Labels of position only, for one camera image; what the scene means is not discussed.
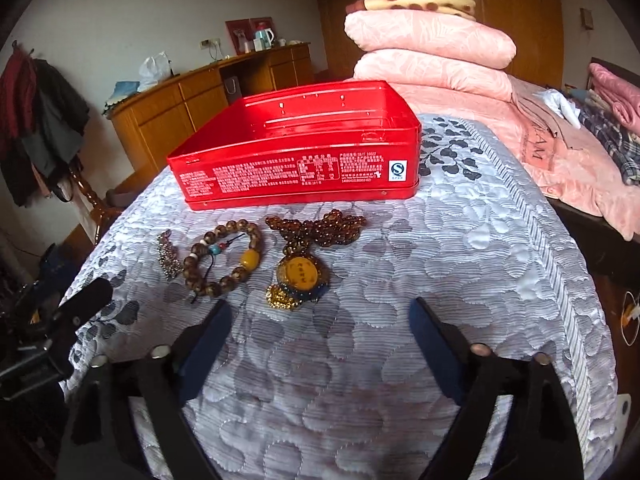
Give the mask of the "wooden coat rack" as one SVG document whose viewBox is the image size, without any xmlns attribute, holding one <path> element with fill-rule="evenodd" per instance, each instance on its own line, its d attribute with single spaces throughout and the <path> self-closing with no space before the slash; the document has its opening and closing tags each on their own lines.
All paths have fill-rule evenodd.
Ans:
<svg viewBox="0 0 640 480">
<path fill-rule="evenodd" d="M 89 218 L 94 222 L 96 228 L 93 231 L 93 245 L 99 244 L 99 241 L 106 231 L 111 227 L 115 220 L 124 211 L 122 208 L 110 206 L 98 193 L 93 189 L 89 181 L 82 175 L 80 161 L 75 157 L 68 166 L 70 170 L 70 180 L 77 186 L 79 192 L 88 200 L 92 206 Z"/>
</svg>

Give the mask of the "white quilted leaf bedspread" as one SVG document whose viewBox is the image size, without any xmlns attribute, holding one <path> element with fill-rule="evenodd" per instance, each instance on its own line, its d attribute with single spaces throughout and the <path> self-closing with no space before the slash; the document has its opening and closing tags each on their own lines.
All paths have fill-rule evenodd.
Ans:
<svg viewBox="0 0 640 480">
<path fill-rule="evenodd" d="M 265 292 L 282 238 L 229 295 L 232 330 L 186 419 L 226 479 L 414 479 L 456 404 L 409 328 L 424 299 L 499 356 L 547 353 L 574 414 L 584 471 L 614 457 L 612 336 L 584 258 L 529 174 L 488 127 L 423 115 L 419 191 L 343 202 L 367 224 L 318 249 L 328 291 L 294 311 Z"/>
</svg>

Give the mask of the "wooden sideboard cabinet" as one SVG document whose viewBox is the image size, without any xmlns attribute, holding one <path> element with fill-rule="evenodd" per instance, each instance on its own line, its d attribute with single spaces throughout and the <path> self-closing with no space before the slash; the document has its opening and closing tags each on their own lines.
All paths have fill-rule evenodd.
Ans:
<svg viewBox="0 0 640 480">
<path fill-rule="evenodd" d="M 233 100 L 313 81 L 309 44 L 294 42 L 213 62 L 130 96 L 107 114 L 134 168 L 127 180 L 149 185 L 169 153 Z"/>
</svg>

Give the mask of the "blue folded cloth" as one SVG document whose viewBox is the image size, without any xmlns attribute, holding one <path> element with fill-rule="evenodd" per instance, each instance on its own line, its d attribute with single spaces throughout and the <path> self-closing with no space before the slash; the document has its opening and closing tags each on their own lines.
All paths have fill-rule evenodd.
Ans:
<svg viewBox="0 0 640 480">
<path fill-rule="evenodd" d="M 106 99 L 103 107 L 103 115 L 107 115 L 110 110 L 122 101 L 126 101 L 139 92 L 140 82 L 137 80 L 116 81 L 111 95 Z"/>
</svg>

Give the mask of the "white plastic bag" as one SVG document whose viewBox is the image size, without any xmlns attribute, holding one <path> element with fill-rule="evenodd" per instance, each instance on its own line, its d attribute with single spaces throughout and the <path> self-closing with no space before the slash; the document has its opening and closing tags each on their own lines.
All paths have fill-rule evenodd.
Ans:
<svg viewBox="0 0 640 480">
<path fill-rule="evenodd" d="M 171 77 L 170 59 L 165 52 L 149 56 L 139 68 L 139 92 L 145 92 Z"/>
</svg>

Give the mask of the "plaid folded clothes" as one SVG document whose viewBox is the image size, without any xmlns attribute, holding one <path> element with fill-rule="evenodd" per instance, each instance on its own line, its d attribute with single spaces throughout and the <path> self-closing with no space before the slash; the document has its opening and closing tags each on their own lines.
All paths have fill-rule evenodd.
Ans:
<svg viewBox="0 0 640 480">
<path fill-rule="evenodd" d="M 639 143 L 617 119 L 597 105 L 582 104 L 579 120 L 602 144 L 626 185 L 639 184 Z"/>
</svg>

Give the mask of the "red metal tin box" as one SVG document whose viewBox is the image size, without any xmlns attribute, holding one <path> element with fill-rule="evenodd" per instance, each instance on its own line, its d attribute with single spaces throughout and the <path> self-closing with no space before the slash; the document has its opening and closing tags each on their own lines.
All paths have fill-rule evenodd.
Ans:
<svg viewBox="0 0 640 480">
<path fill-rule="evenodd" d="M 308 84 L 226 107 L 167 157 L 193 210 L 404 200 L 422 126 L 382 80 Z"/>
</svg>

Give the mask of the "pink bed cover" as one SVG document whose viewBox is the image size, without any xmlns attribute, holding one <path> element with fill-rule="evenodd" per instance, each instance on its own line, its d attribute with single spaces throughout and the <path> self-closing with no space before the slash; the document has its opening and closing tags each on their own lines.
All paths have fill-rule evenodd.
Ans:
<svg viewBox="0 0 640 480">
<path fill-rule="evenodd" d="M 520 100 L 511 84 L 525 91 Z M 531 84 L 393 84 L 417 113 L 444 114 L 487 126 L 522 164 L 545 196 L 603 218 L 629 242 L 639 234 L 639 189 L 597 138 L 553 115 Z"/>
</svg>

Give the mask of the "folded pink garment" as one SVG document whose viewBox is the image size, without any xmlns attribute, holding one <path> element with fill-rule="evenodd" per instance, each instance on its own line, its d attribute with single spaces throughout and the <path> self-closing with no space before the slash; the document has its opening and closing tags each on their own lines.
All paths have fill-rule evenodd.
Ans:
<svg viewBox="0 0 640 480">
<path fill-rule="evenodd" d="M 617 120 L 638 136 L 640 134 L 639 88 L 614 75 L 599 63 L 590 63 L 589 71 L 597 94 L 610 104 Z"/>
</svg>

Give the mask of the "teal electric kettle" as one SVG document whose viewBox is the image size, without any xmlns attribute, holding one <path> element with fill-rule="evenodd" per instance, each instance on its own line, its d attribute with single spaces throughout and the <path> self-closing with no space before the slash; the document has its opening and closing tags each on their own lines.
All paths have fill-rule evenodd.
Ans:
<svg viewBox="0 0 640 480">
<path fill-rule="evenodd" d="M 256 25 L 254 38 L 260 40 L 264 49 L 271 49 L 276 42 L 276 35 L 266 22 L 259 22 Z"/>
</svg>

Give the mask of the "lower pink folded quilt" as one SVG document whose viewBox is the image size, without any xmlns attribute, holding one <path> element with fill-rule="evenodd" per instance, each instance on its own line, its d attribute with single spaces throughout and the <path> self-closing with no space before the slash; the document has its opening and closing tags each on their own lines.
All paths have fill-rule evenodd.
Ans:
<svg viewBox="0 0 640 480">
<path fill-rule="evenodd" d="M 400 49 L 364 54 L 355 65 L 354 78 L 473 93 L 503 102 L 509 102 L 513 93 L 502 70 Z"/>
</svg>

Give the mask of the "dark wooden headboard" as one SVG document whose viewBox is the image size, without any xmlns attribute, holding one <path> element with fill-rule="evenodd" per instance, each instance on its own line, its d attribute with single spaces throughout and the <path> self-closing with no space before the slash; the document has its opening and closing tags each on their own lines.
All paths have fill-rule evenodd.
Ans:
<svg viewBox="0 0 640 480">
<path fill-rule="evenodd" d="M 627 70 L 625 67 L 615 63 L 602 60 L 602 58 L 592 58 L 590 64 L 596 64 L 604 68 L 610 76 L 594 76 L 588 74 L 588 84 L 590 87 L 600 86 L 608 89 L 619 89 L 622 87 L 639 88 L 639 75 Z"/>
</svg>

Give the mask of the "wall power outlet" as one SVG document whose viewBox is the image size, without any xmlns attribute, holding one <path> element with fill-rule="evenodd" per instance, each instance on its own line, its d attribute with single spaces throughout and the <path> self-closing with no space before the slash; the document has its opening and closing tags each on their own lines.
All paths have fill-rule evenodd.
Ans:
<svg viewBox="0 0 640 480">
<path fill-rule="evenodd" d="M 219 47 L 220 47 L 220 39 L 219 38 L 204 39 L 204 40 L 200 41 L 200 48 L 202 50 L 211 49 L 211 48 L 219 48 Z"/>
</svg>

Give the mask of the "red picture frame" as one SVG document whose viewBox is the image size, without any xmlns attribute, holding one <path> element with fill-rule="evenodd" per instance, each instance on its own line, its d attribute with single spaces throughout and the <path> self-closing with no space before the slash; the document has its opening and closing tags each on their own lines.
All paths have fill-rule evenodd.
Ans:
<svg viewBox="0 0 640 480">
<path fill-rule="evenodd" d="M 239 20 L 224 22 L 236 54 L 244 54 L 246 52 L 246 44 L 250 45 L 248 47 L 250 50 L 255 49 L 254 33 L 256 25 L 259 22 L 266 22 L 272 28 L 276 35 L 276 42 L 274 43 L 275 46 L 277 44 L 277 34 L 273 25 L 273 19 L 270 18 L 270 16 L 262 16 L 261 18 L 240 18 Z"/>
</svg>

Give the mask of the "wall switch box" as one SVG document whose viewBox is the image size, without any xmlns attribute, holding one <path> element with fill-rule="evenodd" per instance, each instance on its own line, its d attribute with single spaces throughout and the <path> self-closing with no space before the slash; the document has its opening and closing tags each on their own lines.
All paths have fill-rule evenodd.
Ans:
<svg viewBox="0 0 640 480">
<path fill-rule="evenodd" d="M 580 26 L 582 26 L 582 29 L 593 30 L 594 23 L 593 23 L 593 17 L 592 17 L 591 11 L 585 8 L 580 8 L 579 15 L 580 15 Z"/>
</svg>

